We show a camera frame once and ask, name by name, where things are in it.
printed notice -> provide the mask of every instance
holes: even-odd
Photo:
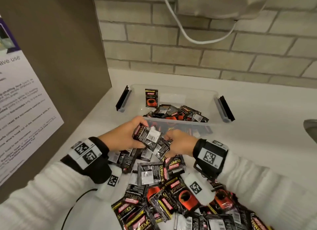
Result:
[[[62,124],[53,102],[0,18],[0,185]]]

tile wall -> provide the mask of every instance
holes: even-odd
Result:
[[[268,0],[223,41],[188,42],[163,0],[95,0],[109,68],[317,88],[317,0]],[[179,17],[196,40],[233,20]]]

white sleeve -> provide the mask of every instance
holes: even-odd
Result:
[[[275,230],[317,229],[317,196],[288,177],[229,151],[217,180]]]
[[[0,205],[1,230],[46,230],[59,214],[92,188],[93,182],[67,165],[56,162],[13,192]]]

white power cord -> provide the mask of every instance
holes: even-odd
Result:
[[[186,34],[185,30],[183,29],[182,24],[181,24],[180,21],[178,20],[178,18],[177,18],[177,16],[176,16],[176,14],[174,13],[174,11],[173,11],[173,9],[172,9],[170,3],[168,2],[168,0],[164,0],[164,1],[165,1],[165,3],[166,3],[166,6],[168,7],[169,11],[170,11],[171,14],[173,15],[174,19],[176,20],[176,22],[177,22],[177,24],[178,24],[178,26],[179,26],[179,28],[180,28],[180,31],[182,32],[182,34],[184,35],[184,37],[185,37],[188,41],[190,41],[190,42],[192,42],[192,43],[196,43],[196,44],[216,43],[216,42],[219,42],[219,41],[221,41],[221,40],[227,38],[227,37],[232,33],[232,31],[235,29],[236,22],[235,22],[235,24],[233,25],[233,27],[232,27],[232,29],[230,30],[230,32],[229,32],[227,35],[223,36],[222,38],[214,39],[214,40],[209,40],[209,41],[196,41],[196,40],[194,40],[194,39],[191,39],[191,38]]]

black cable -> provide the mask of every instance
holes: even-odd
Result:
[[[78,202],[79,199],[81,199],[86,193],[92,192],[92,191],[97,191],[97,188],[93,188],[93,189],[90,189],[90,190],[86,191],[84,194],[82,194],[82,195],[76,200],[76,202]],[[74,206],[73,206],[71,209],[69,209],[69,211],[68,211],[68,213],[67,213],[67,215],[66,215],[66,217],[65,217],[65,220],[64,220],[64,222],[63,222],[63,225],[61,226],[61,230],[63,230],[64,225],[65,225],[65,222],[66,222],[66,220],[67,220],[67,218],[68,218],[70,212],[71,212],[72,209],[74,208]]]

